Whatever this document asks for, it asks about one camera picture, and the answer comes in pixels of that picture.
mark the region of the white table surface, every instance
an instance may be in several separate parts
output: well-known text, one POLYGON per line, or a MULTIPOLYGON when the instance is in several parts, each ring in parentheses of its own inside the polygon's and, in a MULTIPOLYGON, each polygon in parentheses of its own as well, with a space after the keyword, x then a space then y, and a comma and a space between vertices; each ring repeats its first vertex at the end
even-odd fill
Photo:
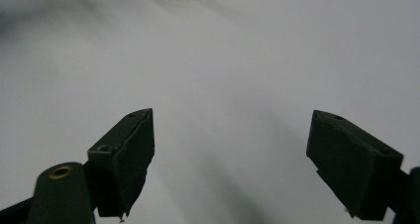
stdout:
POLYGON ((404 171, 420 165, 420 0, 0 0, 0 11, 0 209, 149 107, 157 152, 127 224, 369 223, 306 158, 314 109, 404 154, 404 171))

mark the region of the screw hole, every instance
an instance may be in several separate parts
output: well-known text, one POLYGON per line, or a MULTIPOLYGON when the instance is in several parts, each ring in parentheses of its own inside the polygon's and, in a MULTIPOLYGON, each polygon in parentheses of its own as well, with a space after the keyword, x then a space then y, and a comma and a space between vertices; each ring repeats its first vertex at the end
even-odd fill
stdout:
POLYGON ((49 177, 51 179, 60 179, 69 176, 72 171, 73 167, 70 166, 59 167, 50 172, 49 177))
POLYGON ((98 150, 101 152, 109 152, 109 147, 107 145, 102 145, 98 147, 98 150))

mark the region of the brass insert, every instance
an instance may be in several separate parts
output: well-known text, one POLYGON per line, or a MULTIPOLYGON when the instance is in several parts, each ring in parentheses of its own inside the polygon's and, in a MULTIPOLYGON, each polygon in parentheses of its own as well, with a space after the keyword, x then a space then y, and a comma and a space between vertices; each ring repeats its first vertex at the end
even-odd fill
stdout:
POLYGON ((50 179, 60 179, 66 176, 69 176, 73 172, 73 167, 71 166, 62 166, 59 168, 54 169, 50 172, 49 178, 50 179))

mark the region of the white surface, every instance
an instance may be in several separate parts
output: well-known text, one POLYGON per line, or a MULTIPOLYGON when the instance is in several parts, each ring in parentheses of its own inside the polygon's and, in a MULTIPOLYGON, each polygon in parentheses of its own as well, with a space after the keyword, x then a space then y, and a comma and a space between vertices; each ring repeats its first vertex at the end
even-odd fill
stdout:
POLYGON ((420 0, 1 0, 0 10, 0 209, 148 107, 157 152, 128 224, 362 223, 305 156, 314 109, 403 153, 405 171, 420 165, 420 0))

